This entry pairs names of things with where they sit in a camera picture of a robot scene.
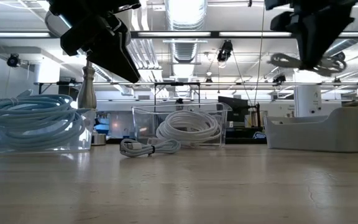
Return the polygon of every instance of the computer monitor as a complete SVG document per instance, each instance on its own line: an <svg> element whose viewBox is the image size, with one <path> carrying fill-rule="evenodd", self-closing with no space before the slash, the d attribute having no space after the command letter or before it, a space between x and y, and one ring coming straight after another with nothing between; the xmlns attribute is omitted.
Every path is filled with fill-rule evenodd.
<svg viewBox="0 0 358 224"><path fill-rule="evenodd" d="M219 96L218 102L225 103L232 108L232 111L227 113L227 121L242 122L244 127L245 116L249 114L248 100Z"/></svg>

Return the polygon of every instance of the cable plug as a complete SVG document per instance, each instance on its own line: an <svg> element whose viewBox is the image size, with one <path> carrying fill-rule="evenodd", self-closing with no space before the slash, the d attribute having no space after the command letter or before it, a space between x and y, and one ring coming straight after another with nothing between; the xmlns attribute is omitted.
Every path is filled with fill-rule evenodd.
<svg viewBox="0 0 358 224"><path fill-rule="evenodd" d="M147 144L155 146L155 145L158 145L160 143L163 143L164 141L166 141L166 140L162 140L162 139L158 139L158 138L149 138L147 140Z"/></svg>
<svg viewBox="0 0 358 224"><path fill-rule="evenodd" d="M132 150L140 150L142 149L141 143L124 143L125 147Z"/></svg>

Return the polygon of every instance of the wooden table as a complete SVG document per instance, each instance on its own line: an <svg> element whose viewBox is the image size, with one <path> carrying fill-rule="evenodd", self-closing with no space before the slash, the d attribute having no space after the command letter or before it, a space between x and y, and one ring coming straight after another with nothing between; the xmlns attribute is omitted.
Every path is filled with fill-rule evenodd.
<svg viewBox="0 0 358 224"><path fill-rule="evenodd" d="M358 223L358 154L186 149L0 156L3 223Z"/></svg>

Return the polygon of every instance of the white plastic bin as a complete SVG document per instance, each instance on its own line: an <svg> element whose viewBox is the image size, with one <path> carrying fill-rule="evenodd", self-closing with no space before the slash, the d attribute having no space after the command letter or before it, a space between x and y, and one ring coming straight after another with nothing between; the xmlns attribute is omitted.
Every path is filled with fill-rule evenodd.
<svg viewBox="0 0 358 224"><path fill-rule="evenodd" d="M338 108L329 116L264 120L269 149L358 152L358 108Z"/></svg>

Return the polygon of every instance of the white pillar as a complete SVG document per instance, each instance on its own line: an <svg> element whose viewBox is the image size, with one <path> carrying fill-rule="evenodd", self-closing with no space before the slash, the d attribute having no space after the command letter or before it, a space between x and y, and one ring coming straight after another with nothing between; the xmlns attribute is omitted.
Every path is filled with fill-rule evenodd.
<svg viewBox="0 0 358 224"><path fill-rule="evenodd" d="M306 70L294 70L293 81L300 83L321 83L321 76ZM321 116L321 87L300 85L294 89L295 116Z"/></svg>
<svg viewBox="0 0 358 224"><path fill-rule="evenodd" d="M321 116L321 87L301 85L295 87L295 116Z"/></svg>

